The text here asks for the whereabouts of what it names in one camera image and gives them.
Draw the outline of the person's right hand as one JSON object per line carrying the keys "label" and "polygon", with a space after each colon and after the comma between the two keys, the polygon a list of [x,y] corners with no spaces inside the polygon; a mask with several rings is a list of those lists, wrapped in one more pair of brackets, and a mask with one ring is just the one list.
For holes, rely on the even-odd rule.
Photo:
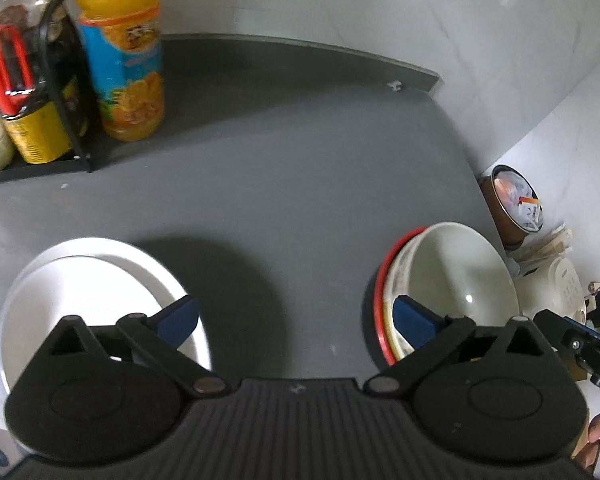
{"label": "person's right hand", "polygon": [[592,474],[600,454],[600,414],[597,414],[588,424],[588,429],[582,434],[579,447],[572,459],[589,474]]}

